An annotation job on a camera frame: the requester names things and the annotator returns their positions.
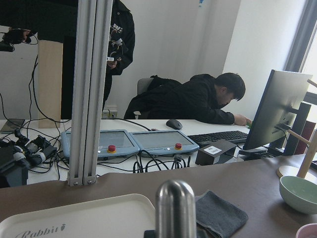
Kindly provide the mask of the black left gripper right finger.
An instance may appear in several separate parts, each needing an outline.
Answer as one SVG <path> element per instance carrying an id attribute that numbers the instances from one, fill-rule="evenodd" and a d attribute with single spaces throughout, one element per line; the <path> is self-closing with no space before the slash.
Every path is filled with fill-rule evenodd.
<path id="1" fill-rule="evenodd" d="M 206 231 L 198 229 L 196 233 L 196 238 L 208 238 Z"/>

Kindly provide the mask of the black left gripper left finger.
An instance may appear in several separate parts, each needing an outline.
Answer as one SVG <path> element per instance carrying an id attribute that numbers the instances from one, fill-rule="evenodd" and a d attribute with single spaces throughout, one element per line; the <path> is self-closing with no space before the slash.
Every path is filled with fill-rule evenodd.
<path id="1" fill-rule="evenodd" d="M 144 238 L 155 238 L 155 230 L 146 230 L 144 231 Z"/>

